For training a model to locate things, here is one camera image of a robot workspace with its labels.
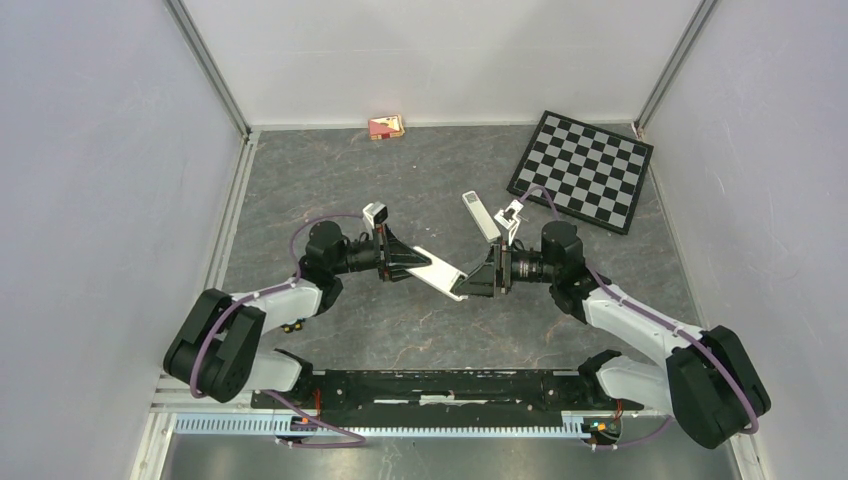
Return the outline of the white remote red buttons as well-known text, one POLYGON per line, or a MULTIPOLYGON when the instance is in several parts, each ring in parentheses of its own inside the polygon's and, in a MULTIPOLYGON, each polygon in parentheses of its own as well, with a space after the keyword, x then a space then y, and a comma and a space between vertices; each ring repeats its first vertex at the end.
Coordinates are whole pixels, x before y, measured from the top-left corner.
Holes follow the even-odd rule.
POLYGON ((408 273, 456 302, 468 298, 467 295, 457 295, 452 292, 454 285, 466 278, 464 272, 420 246, 414 246, 413 250, 429 259, 430 264, 407 268, 408 273))

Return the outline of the slim white remote control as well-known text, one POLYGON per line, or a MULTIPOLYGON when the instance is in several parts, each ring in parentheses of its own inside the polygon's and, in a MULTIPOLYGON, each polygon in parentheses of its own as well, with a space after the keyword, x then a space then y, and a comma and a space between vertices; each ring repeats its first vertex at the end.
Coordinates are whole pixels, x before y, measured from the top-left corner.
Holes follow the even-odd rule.
POLYGON ((496 242, 501 238, 501 232, 489 214, 488 209, 480 199, 476 191, 471 190, 462 194, 462 201, 474 220, 480 233, 488 243, 496 242))

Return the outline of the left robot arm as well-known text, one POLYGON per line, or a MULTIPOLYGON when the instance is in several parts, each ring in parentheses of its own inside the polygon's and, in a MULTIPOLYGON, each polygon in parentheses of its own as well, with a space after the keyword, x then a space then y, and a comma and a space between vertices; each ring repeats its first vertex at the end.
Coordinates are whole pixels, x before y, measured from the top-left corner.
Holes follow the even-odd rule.
POLYGON ((292 333, 329 310, 343 290, 342 275, 374 270, 398 282, 431 259, 400 241, 384 223, 351 239, 326 218, 314 223, 292 278, 249 293, 203 291, 163 358, 163 370, 189 386, 196 398, 220 403, 244 390, 274 390, 290 407, 306 405, 314 381, 307 363, 274 349, 263 353, 264 335, 292 333))

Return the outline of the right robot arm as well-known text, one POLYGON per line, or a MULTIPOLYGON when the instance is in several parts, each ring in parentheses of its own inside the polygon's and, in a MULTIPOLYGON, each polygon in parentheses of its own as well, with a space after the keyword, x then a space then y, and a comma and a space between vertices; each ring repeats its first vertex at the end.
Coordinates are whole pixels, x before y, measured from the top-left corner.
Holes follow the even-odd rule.
POLYGON ((493 297, 516 283, 548 285, 563 313, 610 333, 648 358, 615 351, 589 359, 577 382, 580 400, 602 408, 628 400, 672 417, 698 445, 714 449, 737 434, 752 435, 770 397, 738 335, 704 330, 628 296, 587 265, 575 225, 551 221, 537 250, 504 241, 451 287, 458 296, 493 297))

